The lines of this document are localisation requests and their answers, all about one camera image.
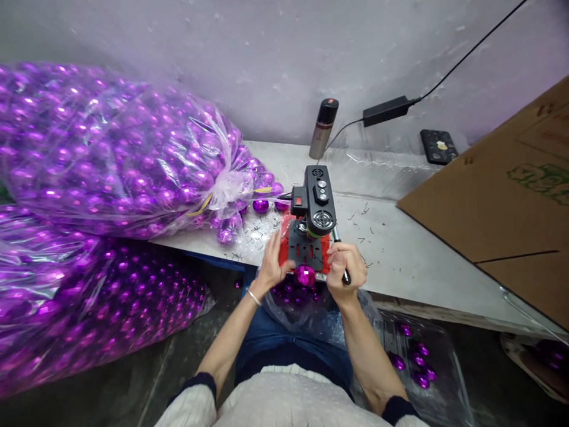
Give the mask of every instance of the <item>bracelet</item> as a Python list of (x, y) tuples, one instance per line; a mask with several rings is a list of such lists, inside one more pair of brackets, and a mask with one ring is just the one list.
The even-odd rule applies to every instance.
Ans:
[(249, 292), (249, 295), (251, 295), (251, 298), (257, 303), (257, 305), (260, 307), (261, 306), (261, 301), (259, 301), (257, 299), (257, 297), (255, 295), (253, 295), (253, 293), (248, 289), (247, 292)]

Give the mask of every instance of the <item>white table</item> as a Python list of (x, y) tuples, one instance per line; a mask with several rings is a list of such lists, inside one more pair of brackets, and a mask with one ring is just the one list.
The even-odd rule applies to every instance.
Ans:
[[(315, 163), (308, 157), (307, 146), (250, 141), (246, 141), (246, 144), (275, 174), (277, 180), (283, 183), (285, 189), (287, 186), (301, 185), (305, 167)], [(508, 324), (518, 332), (546, 335), (541, 326), (504, 299), (497, 282), (399, 210), (395, 202), (377, 199), (377, 196), (385, 194), (385, 189), (372, 183), (377, 182), (381, 172), (377, 168), (358, 164), (353, 160), (354, 156), (351, 157), (345, 156), (341, 150), (332, 149), (321, 164), (328, 166), (331, 175), (341, 238), (358, 244), (369, 268), (364, 289), (472, 314), (484, 318), (490, 326), (493, 323)], [(153, 242), (223, 259), (239, 260), (239, 254), (236, 254), (236, 258), (235, 251), (219, 246), (209, 230), (191, 234), (179, 232), (173, 237), (155, 239)], [(262, 254), (246, 259), (249, 263), (259, 265)], [(518, 303), (547, 328), (564, 334), (530, 307)]]

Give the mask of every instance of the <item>cardboard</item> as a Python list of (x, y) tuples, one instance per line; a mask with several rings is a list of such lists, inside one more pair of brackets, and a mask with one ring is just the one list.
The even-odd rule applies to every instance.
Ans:
[(569, 330), (569, 77), (398, 206)]

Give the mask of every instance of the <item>hand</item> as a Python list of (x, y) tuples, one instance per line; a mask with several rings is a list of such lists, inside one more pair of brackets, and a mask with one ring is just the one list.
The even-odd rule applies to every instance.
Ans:
[[(336, 242), (328, 249), (328, 255), (330, 273), (326, 278), (326, 284), (334, 301), (340, 308), (357, 303), (357, 289), (363, 286), (367, 278), (367, 268), (357, 246)], [(342, 283), (346, 269), (351, 278), (349, 286), (344, 286)]]
[(261, 299), (272, 287), (282, 282), (286, 272), (295, 267), (293, 260), (286, 260), (279, 266), (280, 235), (278, 229), (265, 246), (265, 256), (257, 278), (251, 284), (251, 292)]

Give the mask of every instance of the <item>spray can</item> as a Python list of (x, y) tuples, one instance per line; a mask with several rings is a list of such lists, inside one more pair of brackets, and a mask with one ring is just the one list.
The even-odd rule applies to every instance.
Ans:
[(310, 143), (310, 151), (308, 152), (310, 158), (319, 160), (324, 154), (324, 151), (326, 151), (339, 106), (340, 103), (334, 98), (326, 98), (320, 104), (314, 134), (312, 135), (312, 142)]

